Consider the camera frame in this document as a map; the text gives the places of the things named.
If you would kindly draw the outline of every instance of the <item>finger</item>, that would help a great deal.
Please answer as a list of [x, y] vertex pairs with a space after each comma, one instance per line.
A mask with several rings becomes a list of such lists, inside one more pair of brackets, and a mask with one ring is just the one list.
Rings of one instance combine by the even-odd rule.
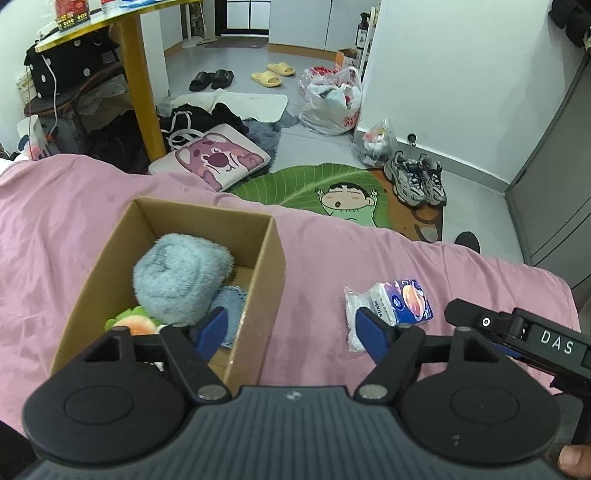
[[591, 476], [591, 446], [566, 446], [560, 452], [558, 467], [575, 478]]

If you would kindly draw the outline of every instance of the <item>plush toy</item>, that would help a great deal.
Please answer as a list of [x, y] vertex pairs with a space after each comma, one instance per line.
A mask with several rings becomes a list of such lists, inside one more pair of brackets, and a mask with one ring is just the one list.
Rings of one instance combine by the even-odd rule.
[[116, 326], [129, 327], [131, 335], [154, 335], [160, 331], [163, 323], [148, 316], [142, 307], [125, 310], [114, 319], [107, 320], [105, 332]]

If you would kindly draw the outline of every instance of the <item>pink blanket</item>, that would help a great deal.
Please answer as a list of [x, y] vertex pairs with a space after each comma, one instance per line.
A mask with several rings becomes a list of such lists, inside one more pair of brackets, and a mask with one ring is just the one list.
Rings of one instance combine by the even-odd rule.
[[[285, 251], [285, 290], [263, 384], [355, 388], [374, 367], [349, 353], [343, 289], [416, 278], [435, 317], [427, 333], [451, 334], [443, 310], [460, 297], [493, 310], [515, 306], [577, 329], [570, 290], [537, 268], [463, 247], [411, 242], [387, 229], [216, 194], [197, 176], [128, 175], [100, 161], [57, 155], [0, 176], [0, 419], [21, 430], [23, 402], [49, 375], [82, 285], [129, 202], [137, 196], [265, 210]], [[548, 385], [539, 372], [536, 379]]]

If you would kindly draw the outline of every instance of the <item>cardboard box on floor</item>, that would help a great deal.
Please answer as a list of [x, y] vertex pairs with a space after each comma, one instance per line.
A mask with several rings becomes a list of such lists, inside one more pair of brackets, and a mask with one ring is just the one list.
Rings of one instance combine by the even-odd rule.
[[357, 48], [344, 48], [336, 53], [335, 71], [357, 66]]

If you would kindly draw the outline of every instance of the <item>bottle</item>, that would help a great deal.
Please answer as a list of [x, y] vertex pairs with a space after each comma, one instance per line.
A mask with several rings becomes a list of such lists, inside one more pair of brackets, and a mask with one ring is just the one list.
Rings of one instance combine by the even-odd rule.
[[363, 48], [365, 47], [365, 41], [368, 38], [369, 16], [369, 13], [363, 12], [361, 14], [361, 22], [357, 27], [357, 40], [355, 42], [355, 45], [360, 50], [363, 50]]

